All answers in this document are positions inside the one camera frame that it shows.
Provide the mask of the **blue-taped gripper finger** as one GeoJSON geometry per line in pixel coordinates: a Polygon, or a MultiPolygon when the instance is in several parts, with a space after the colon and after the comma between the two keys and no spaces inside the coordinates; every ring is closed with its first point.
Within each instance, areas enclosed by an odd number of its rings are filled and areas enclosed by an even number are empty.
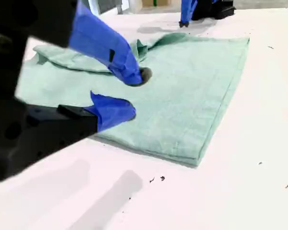
{"type": "Polygon", "coordinates": [[[152,77],[141,68],[128,42],[82,0],[16,0],[14,16],[30,36],[95,58],[120,81],[141,86],[152,77]]]}
{"type": "Polygon", "coordinates": [[[86,137],[136,117],[125,99],[90,93],[92,105],[30,105],[26,116],[26,153],[43,158],[86,137]]]}
{"type": "Polygon", "coordinates": [[[182,0],[179,27],[188,27],[192,14],[197,6],[197,0],[182,0]]]}

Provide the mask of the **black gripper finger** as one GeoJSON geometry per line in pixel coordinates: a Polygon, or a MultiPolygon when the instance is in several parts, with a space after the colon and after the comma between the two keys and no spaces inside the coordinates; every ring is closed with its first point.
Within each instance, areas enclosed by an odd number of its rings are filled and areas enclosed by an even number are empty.
{"type": "Polygon", "coordinates": [[[232,0],[198,0],[192,20],[197,21],[204,18],[221,20],[232,16],[235,10],[232,0]]]}

